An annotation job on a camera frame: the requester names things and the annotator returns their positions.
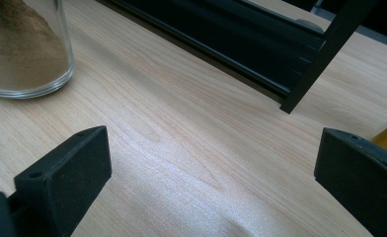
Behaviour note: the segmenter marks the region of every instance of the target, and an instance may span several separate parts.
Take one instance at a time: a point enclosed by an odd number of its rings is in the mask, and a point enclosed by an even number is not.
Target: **glass jar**
[[[45,95],[73,69],[61,0],[0,0],[0,97]]]

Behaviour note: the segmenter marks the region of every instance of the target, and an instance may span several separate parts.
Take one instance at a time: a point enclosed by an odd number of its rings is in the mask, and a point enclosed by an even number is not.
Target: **black metal bar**
[[[378,0],[347,1],[324,33],[325,44],[286,97],[281,110],[287,113],[293,111],[377,2]]]
[[[283,98],[322,33],[247,1],[112,0],[123,9],[253,77]]]
[[[349,0],[328,30],[247,0],[109,0],[283,99],[291,113],[376,0]]]
[[[387,236],[387,150],[325,128],[314,175],[369,232]]]

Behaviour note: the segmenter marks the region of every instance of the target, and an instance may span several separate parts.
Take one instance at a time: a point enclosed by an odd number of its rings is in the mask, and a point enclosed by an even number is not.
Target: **wooden table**
[[[73,133],[106,125],[113,176],[73,236],[369,236],[313,170],[323,127],[387,122],[387,46],[354,35],[291,115],[94,0],[65,0],[76,69],[0,99],[0,191]]]

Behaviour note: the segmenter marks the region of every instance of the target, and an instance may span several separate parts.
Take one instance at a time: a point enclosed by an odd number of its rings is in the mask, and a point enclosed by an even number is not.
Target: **black plastic bracket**
[[[74,134],[0,192],[0,236],[70,236],[111,174],[107,128]]]
[[[314,175],[371,234],[387,236],[387,150],[325,128]]]

